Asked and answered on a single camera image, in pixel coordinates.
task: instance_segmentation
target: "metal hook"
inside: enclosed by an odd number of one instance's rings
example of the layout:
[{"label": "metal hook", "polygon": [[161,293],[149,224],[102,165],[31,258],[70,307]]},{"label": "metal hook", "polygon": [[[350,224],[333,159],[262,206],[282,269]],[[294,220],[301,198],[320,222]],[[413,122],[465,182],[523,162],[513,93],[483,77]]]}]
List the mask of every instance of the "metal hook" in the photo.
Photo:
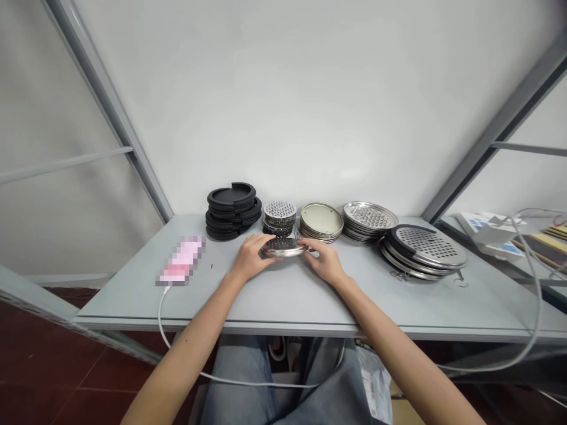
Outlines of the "metal hook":
[{"label": "metal hook", "polygon": [[459,287],[467,287],[468,283],[465,282],[465,278],[462,276],[462,273],[460,270],[457,270],[457,274],[459,275],[459,277],[456,277],[453,279],[453,282],[456,282],[457,280],[459,281],[458,285]]},{"label": "metal hook", "polygon": [[403,283],[406,283],[410,278],[410,275],[408,273],[402,273],[402,272],[398,272],[396,270],[392,270],[390,272],[390,275],[392,275],[397,280],[399,280],[400,282],[403,282]]}]

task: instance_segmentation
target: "white box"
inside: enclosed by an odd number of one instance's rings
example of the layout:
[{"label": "white box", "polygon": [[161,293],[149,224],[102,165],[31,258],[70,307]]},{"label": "white box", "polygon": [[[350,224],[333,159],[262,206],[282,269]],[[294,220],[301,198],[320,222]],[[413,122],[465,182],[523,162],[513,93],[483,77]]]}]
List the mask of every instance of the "white box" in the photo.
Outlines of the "white box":
[{"label": "white box", "polygon": [[512,242],[506,242],[500,246],[485,245],[478,243],[474,240],[474,236],[485,226],[492,217],[497,217],[501,220],[506,218],[503,215],[497,214],[473,214],[471,212],[459,212],[454,216],[465,232],[472,239],[478,250],[484,254],[493,256],[499,260],[516,261],[524,257],[524,253],[520,251]]}]

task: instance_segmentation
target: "pink phone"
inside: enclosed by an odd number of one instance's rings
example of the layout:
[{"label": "pink phone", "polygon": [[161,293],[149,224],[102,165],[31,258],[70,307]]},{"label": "pink phone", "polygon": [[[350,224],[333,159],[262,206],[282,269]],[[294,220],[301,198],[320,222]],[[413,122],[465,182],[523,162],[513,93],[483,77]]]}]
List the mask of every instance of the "pink phone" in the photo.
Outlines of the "pink phone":
[{"label": "pink phone", "polygon": [[163,271],[155,280],[156,286],[185,286],[197,270],[197,262],[205,252],[204,236],[186,236],[177,244]]}]

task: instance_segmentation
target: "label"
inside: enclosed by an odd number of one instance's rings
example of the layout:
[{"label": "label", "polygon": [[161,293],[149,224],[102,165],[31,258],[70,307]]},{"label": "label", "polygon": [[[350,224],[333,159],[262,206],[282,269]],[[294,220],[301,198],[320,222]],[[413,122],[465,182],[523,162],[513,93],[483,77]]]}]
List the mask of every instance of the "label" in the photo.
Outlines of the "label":
[{"label": "label", "polygon": [[362,369],[362,381],[364,382],[364,390],[366,392],[366,400],[368,401],[368,407],[370,409],[370,414],[374,419],[378,419],[378,411],[376,410],[376,390],[374,389],[374,382],[372,380],[372,375],[370,372]]}]

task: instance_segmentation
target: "person's left hand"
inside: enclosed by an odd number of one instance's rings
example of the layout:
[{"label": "person's left hand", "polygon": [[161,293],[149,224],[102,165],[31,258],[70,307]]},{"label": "person's left hand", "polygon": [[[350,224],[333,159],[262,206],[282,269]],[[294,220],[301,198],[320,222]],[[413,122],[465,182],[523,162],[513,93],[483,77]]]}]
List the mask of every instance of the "person's left hand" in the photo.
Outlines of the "person's left hand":
[{"label": "person's left hand", "polygon": [[262,248],[266,242],[274,238],[275,235],[267,235],[263,233],[254,234],[246,238],[240,247],[238,254],[236,254],[236,260],[234,261],[234,265],[229,273],[235,279],[241,280],[244,284],[270,264],[280,261],[281,259],[277,258],[262,260],[258,255],[260,248]]}]

